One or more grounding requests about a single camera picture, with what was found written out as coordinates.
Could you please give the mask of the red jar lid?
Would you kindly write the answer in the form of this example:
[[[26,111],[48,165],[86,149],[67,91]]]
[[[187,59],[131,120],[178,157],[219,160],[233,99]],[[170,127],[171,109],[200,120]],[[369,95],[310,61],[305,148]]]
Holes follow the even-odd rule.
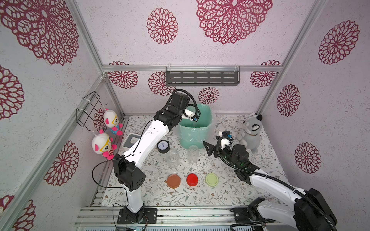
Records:
[[[191,173],[187,176],[187,184],[191,187],[194,187],[198,184],[198,177],[196,174]]]

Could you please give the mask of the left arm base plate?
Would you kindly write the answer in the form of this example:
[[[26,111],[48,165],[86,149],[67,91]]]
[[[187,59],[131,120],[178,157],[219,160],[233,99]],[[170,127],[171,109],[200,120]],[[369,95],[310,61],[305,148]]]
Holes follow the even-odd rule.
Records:
[[[137,213],[133,213],[124,207],[119,211],[117,224],[156,224],[157,214],[157,208],[141,208]]]

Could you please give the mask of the brown jar lid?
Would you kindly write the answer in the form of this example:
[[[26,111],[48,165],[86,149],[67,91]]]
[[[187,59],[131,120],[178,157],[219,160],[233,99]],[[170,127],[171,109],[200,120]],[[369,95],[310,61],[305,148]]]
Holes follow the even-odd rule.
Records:
[[[167,185],[169,188],[176,189],[181,184],[181,179],[177,174],[171,174],[167,178]]]

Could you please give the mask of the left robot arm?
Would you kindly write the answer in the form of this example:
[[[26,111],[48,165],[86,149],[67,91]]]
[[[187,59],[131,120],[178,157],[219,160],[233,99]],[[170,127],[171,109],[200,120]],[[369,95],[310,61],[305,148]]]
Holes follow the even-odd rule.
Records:
[[[146,176],[141,167],[149,153],[183,118],[198,118],[196,113],[186,112],[189,105],[197,107],[192,95],[183,89],[174,90],[165,106],[147,123],[139,140],[123,155],[114,156],[114,174],[126,191],[126,208],[131,214],[138,214],[144,207],[140,187]]]

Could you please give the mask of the green jar lid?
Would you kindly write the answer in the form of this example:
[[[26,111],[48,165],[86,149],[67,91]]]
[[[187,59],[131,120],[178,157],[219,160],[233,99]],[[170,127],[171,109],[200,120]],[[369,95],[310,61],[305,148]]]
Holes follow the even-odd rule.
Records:
[[[210,187],[216,187],[219,183],[219,178],[214,173],[209,173],[205,177],[205,182]]]

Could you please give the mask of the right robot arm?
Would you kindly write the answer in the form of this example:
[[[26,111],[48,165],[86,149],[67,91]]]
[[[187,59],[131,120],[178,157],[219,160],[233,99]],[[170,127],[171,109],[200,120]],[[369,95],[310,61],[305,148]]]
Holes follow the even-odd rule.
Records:
[[[268,175],[249,161],[249,152],[241,144],[231,145],[229,137],[218,137],[217,144],[203,142],[209,156],[220,159],[234,169],[237,177],[248,185],[260,188],[282,201],[274,204],[262,197],[247,208],[232,209],[236,222],[230,226],[261,226],[279,222],[299,231],[335,231],[337,219],[322,194],[311,188],[304,190]]]

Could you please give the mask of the red lid peanut jar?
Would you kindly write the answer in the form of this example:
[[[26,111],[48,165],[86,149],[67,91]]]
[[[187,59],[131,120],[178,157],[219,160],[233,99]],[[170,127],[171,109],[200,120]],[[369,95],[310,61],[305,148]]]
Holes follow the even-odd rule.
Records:
[[[188,162],[196,163],[199,157],[199,148],[196,145],[192,145],[188,149]]]

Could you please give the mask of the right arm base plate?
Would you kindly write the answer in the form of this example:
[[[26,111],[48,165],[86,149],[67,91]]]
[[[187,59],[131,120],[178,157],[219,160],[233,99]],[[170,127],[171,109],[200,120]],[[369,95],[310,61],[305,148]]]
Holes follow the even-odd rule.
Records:
[[[230,211],[234,214],[234,218],[237,224],[239,223],[263,224],[274,222],[274,220],[263,218],[256,208],[236,207],[232,208]]]

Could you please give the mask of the glass peanut jar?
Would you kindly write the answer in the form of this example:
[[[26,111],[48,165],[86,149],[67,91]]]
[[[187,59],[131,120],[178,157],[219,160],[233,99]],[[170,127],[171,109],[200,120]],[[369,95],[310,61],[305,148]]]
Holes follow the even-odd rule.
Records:
[[[170,150],[166,160],[169,167],[175,168],[180,164],[180,155],[176,150]]]

